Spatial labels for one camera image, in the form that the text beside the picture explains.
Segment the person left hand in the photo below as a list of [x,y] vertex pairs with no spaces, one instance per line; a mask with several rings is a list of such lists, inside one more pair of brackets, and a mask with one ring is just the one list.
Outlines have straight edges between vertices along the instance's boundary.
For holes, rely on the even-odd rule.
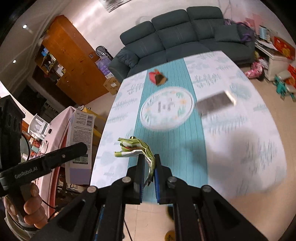
[[[41,229],[48,223],[48,218],[42,206],[42,199],[39,195],[39,189],[34,183],[30,184],[30,193],[30,199],[28,199],[28,201],[26,201],[23,206],[23,209],[26,212],[24,221],[28,225],[34,225],[36,228]],[[14,207],[10,197],[7,195],[4,197],[4,206],[10,216],[15,221],[17,221],[16,208]]]

